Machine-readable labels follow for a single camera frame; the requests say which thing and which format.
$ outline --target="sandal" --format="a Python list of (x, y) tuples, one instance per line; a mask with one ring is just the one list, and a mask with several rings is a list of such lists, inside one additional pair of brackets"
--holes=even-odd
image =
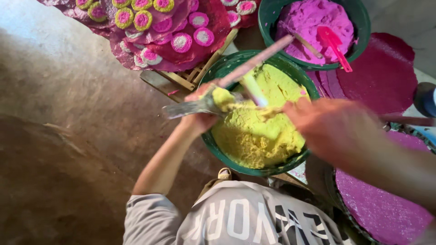
[[(222, 174), (222, 172), (224, 172), (225, 170), (227, 170), (229, 173)], [(218, 179), (220, 179), (220, 180), (232, 180), (232, 172), (230, 171), (230, 169), (228, 167), (224, 167), (218, 172)]]

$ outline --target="dirt floor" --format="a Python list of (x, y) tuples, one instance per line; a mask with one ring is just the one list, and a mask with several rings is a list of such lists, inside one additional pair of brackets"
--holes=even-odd
[[(35, 0), (2, 7), (0, 244), (120, 244), (131, 187), (178, 123), (161, 116), (174, 102), (56, 8)], [(169, 199), (187, 214), (222, 167), (196, 140)]]

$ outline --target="hand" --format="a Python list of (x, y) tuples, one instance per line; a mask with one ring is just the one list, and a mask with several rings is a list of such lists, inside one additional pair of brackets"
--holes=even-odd
[(296, 104), (287, 102), (283, 110), (309, 149), (336, 167), (359, 169), (362, 166), (350, 164), (390, 143), (377, 117), (357, 102), (319, 99), (311, 103), (301, 98)]
[[(195, 92), (186, 96), (185, 101), (198, 100), (199, 96), (206, 92), (209, 86), (210, 83), (202, 84)], [(216, 115), (208, 113), (197, 113), (184, 116), (180, 122), (180, 125), (183, 126), (186, 130), (191, 131), (195, 137), (198, 137), (202, 133), (209, 130), (209, 128), (211, 128), (217, 122), (217, 120), (218, 118)]]

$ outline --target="person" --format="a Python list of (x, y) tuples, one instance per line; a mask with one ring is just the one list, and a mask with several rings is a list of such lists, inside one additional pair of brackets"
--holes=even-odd
[[(196, 100), (206, 89), (189, 95)], [(368, 184), (436, 214), (436, 157), (389, 141), (375, 115), (342, 99), (302, 98), (284, 112), (319, 158)], [(194, 139), (211, 128), (209, 114), (185, 116), (146, 165), (127, 203), (125, 245), (144, 244), (350, 244), (320, 209), (255, 183), (210, 182), (182, 220), (165, 197)], [(436, 242), (433, 222), (418, 242)]]

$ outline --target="green bowl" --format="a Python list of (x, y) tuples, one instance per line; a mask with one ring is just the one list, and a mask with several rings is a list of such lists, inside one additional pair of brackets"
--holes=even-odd
[[(206, 72), (206, 75), (202, 78), (200, 84), (203, 82), (211, 81), (216, 78), (223, 78), (228, 73), (233, 71), (236, 67), (242, 65), (244, 62), (246, 62), (248, 59), (258, 54), (259, 52), (260, 50), (246, 50), (246, 51), (241, 51), (231, 54), (229, 56), (220, 59), (209, 69), (209, 71)], [(313, 84), (312, 80), (297, 64), (293, 63), (290, 60), (285, 59), (283, 56), (278, 54), (272, 56), (270, 59), (265, 61), (265, 64), (269, 64), (280, 69), (290, 78), (292, 78), (295, 82), (305, 86), (312, 100), (318, 99), (320, 97), (317, 88)], [(231, 91), (237, 85), (238, 83), (232, 84), (226, 89)], [(310, 154), (309, 150), (306, 148), (306, 146), (304, 146), (300, 153), (290, 156), (288, 159), (286, 159), (286, 161), (284, 161), (283, 163), (279, 163), (274, 167), (252, 169), (252, 168), (243, 167), (235, 163), (234, 161), (230, 160), (219, 149), (210, 130), (204, 133), (201, 137), (203, 138), (203, 141), (206, 144), (207, 148), (225, 165), (234, 169), (237, 172), (254, 175), (254, 176), (270, 176), (270, 175), (276, 175), (276, 174), (287, 172), (297, 167), (302, 162), (304, 162)]]
[[(277, 23), (282, 8), (290, 3), (298, 0), (268, 0), (262, 1), (259, 6), (259, 28), (262, 33), (263, 41), (267, 47), (274, 43), (277, 31)], [(348, 17), (354, 26), (354, 38), (358, 38), (358, 44), (353, 43), (351, 48), (345, 54), (348, 62), (351, 63), (357, 59), (368, 45), (371, 35), (371, 21), (369, 20), (368, 12), (360, 0), (331, 0), (344, 7)], [(287, 59), (297, 63), (306, 71), (328, 71), (339, 67), (339, 63), (329, 65), (315, 65), (304, 62), (287, 54), (285, 51), (280, 51), (279, 54)]]

